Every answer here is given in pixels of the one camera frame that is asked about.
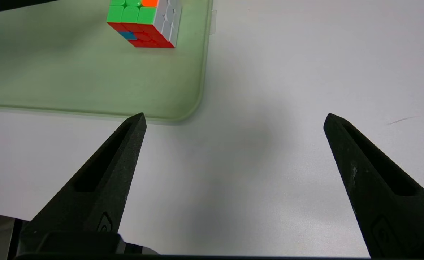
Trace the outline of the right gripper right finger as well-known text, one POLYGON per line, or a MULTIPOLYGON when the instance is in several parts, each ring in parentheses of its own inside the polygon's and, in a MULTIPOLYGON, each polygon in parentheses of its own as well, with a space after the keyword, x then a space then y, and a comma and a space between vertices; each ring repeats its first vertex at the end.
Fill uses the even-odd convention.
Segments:
POLYGON ((323 125, 371 258, 424 258, 424 188, 346 119, 323 125))

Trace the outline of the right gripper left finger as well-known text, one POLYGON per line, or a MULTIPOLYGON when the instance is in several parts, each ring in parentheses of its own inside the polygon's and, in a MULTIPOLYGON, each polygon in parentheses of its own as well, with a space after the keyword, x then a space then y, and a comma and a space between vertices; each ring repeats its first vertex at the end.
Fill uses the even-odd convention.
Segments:
POLYGON ((147 129, 144 113, 127 118, 29 222, 21 237, 50 232, 117 232, 147 129))

